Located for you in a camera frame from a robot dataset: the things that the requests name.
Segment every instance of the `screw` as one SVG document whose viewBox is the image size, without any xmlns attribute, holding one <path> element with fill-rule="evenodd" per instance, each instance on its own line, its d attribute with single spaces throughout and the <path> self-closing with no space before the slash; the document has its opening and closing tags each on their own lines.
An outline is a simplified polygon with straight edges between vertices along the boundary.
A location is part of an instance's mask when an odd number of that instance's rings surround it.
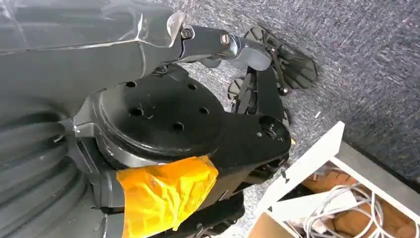
<svg viewBox="0 0 420 238">
<path fill-rule="evenodd" d="M 220 36 L 220 42 L 222 43 L 222 45 L 228 46 L 230 44 L 230 36 L 229 36 L 229 33 L 223 33 Z"/>
<path fill-rule="evenodd" d="M 183 39 L 191 39 L 193 37 L 193 33 L 190 31 L 190 29 L 183 29 L 181 31 L 181 37 Z"/>
<path fill-rule="evenodd" d="M 286 96 L 289 93 L 289 89 L 287 88 L 279 88 L 280 96 Z"/>
</svg>

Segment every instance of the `white cable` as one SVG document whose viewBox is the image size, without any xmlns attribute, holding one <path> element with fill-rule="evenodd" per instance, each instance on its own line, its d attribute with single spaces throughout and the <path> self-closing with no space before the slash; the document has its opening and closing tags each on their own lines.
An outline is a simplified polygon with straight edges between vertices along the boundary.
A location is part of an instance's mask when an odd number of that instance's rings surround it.
<svg viewBox="0 0 420 238">
<path fill-rule="evenodd" d="M 374 223 L 376 225 L 376 229 L 372 232 L 372 234 L 369 236 L 369 238 L 384 238 L 385 236 L 388 238 L 395 238 L 392 235 L 390 235 L 387 231 L 385 231 L 383 229 L 383 223 L 384 223 L 384 214 L 383 214 L 383 210 L 382 210 L 382 206 L 381 204 L 376 200 L 375 198 L 375 193 L 372 192 L 372 197 L 370 197 L 366 192 L 364 192 L 362 189 L 358 188 L 357 186 L 360 185 L 360 183 L 356 183 L 354 185 L 338 185 L 335 186 L 334 188 L 332 188 L 330 190 L 330 193 L 328 194 L 328 196 L 325 198 L 325 200 L 319 204 L 313 211 L 312 213 L 309 215 L 308 218 L 305 219 L 304 223 L 303 223 L 303 227 L 304 230 L 306 232 L 306 235 L 308 238 L 313 238 L 313 237 L 321 237 L 321 238 L 345 238 L 344 236 L 336 233 L 335 231 L 331 230 L 330 228 L 328 228 L 327 226 L 326 229 L 332 233 L 332 236 L 328 236 L 328 235 L 323 235 L 323 234 L 317 234 L 315 232 L 312 231 L 312 225 L 318 220 L 321 219 L 322 217 L 325 217 L 327 215 L 333 215 L 336 213 L 340 213 L 343 211 L 347 211 L 347 210 L 355 210 L 358 212 L 361 212 L 362 214 L 368 216 L 370 218 L 369 223 L 366 225 L 366 227 L 363 229 L 362 232 L 360 232 L 357 236 L 355 236 L 354 238 L 361 238 L 362 236 L 364 236 L 369 229 L 372 227 L 372 224 Z M 337 196 L 341 195 L 344 192 L 347 192 L 349 190 L 355 190 L 358 193 L 360 193 L 362 196 L 355 196 L 357 199 L 357 203 L 355 206 L 353 207 L 347 207 L 347 208 L 336 208 L 334 210 L 330 210 L 325 212 L 324 209 L 326 208 L 326 206 Z M 367 203 L 370 205 L 370 214 L 368 212 L 366 212 L 363 209 L 358 208 L 358 206 Z M 418 224 L 415 224 L 416 226 L 416 236 L 415 238 L 420 238 L 420 226 Z"/>
<path fill-rule="evenodd" d="M 375 204 L 375 195 L 376 194 L 374 192 L 372 192 L 372 205 Z M 374 206 L 372 206 L 372 205 L 370 206 L 370 212 L 371 212 L 371 215 L 372 215 L 372 220 L 376 225 L 376 229 L 378 229 L 379 232 L 381 232 L 383 235 L 385 235 L 389 238 L 395 238 L 394 236 L 390 235 L 388 232 L 386 232 L 386 230 L 384 230 L 382 228 L 383 224 L 379 224 L 379 222 L 376 220 L 375 209 L 374 209 Z"/>
<path fill-rule="evenodd" d="M 292 225 L 292 224 L 290 224 L 290 222 L 289 221 L 286 221 L 286 223 L 287 223 L 287 225 L 289 225 L 290 226 L 290 228 L 299 236 L 299 238 L 303 238 L 302 236 L 301 236 L 301 234 L 295 229 L 295 227 Z"/>
<path fill-rule="evenodd" d="M 420 227 L 416 223 L 414 223 L 414 225 L 416 226 L 416 236 L 415 236 L 415 238 L 420 238 Z"/>
</svg>

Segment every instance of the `cardboard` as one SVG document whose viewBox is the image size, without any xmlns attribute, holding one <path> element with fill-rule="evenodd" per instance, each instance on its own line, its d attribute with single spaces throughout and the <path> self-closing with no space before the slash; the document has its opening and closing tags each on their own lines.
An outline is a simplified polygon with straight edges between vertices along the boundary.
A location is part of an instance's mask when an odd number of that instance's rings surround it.
<svg viewBox="0 0 420 238">
<path fill-rule="evenodd" d="M 264 212 L 258 218 L 248 238 L 294 238 L 294 236 Z"/>
</svg>

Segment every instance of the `black plastic part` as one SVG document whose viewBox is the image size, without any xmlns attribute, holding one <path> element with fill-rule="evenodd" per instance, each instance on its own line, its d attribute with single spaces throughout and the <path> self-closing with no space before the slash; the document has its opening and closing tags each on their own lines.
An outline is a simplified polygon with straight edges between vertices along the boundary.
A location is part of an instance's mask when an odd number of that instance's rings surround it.
<svg viewBox="0 0 420 238">
<path fill-rule="evenodd" d="M 121 238 L 124 231 L 124 213 L 107 214 L 101 226 L 101 238 Z"/>
<path fill-rule="evenodd" d="M 255 26 L 245 34 L 245 38 L 260 43 L 270 52 L 282 88 L 308 88 L 316 81 L 314 61 L 266 29 Z"/>
<path fill-rule="evenodd" d="M 36 109 L 2 110 L 0 237 L 101 237 L 92 226 L 100 225 L 102 212 L 91 209 L 87 180 L 66 156 L 59 116 Z"/>
<path fill-rule="evenodd" d="M 227 89 L 227 98 L 229 100 L 234 100 L 238 97 L 239 92 L 241 91 L 242 84 L 244 83 L 244 79 L 242 78 L 235 78 L 230 84 L 229 88 Z"/>
<path fill-rule="evenodd" d="M 272 67 L 265 71 L 248 68 L 247 76 L 234 99 L 232 113 L 270 116 L 280 123 L 289 123 L 290 117 L 283 108 Z"/>
<path fill-rule="evenodd" d="M 302 184 L 297 185 L 294 189 L 284 195 L 279 201 L 285 201 L 293 198 L 312 195 L 314 192 Z"/>
<path fill-rule="evenodd" d="M 201 238 L 218 235 L 233 225 L 245 213 L 242 192 L 211 207 L 198 211 L 185 220 L 178 231 L 167 230 L 152 238 Z"/>
<path fill-rule="evenodd" d="M 107 89 L 95 99 L 102 137 L 160 163 L 216 150 L 223 107 L 183 68 L 171 65 L 166 75 L 150 75 L 130 86 Z"/>
<path fill-rule="evenodd" d="M 101 175 L 92 175 L 89 180 L 93 188 L 96 207 L 124 208 L 124 191 L 116 179 L 115 170 L 102 172 Z"/>
</svg>

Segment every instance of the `gray carpet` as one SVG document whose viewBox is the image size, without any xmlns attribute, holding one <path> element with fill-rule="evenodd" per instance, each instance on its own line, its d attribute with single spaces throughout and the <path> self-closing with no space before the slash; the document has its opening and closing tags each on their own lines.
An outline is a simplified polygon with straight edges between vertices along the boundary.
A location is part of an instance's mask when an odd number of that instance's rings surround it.
<svg viewBox="0 0 420 238">
<path fill-rule="evenodd" d="M 338 120 L 345 138 L 387 167 L 420 176 L 419 0 L 161 0 L 187 22 L 243 35 L 262 24 L 312 57 L 319 82 L 285 98 L 301 156 Z M 185 66 L 227 108 L 228 83 L 244 72 Z M 247 215 L 223 237 L 243 237 L 265 185 L 246 191 Z"/>
</svg>

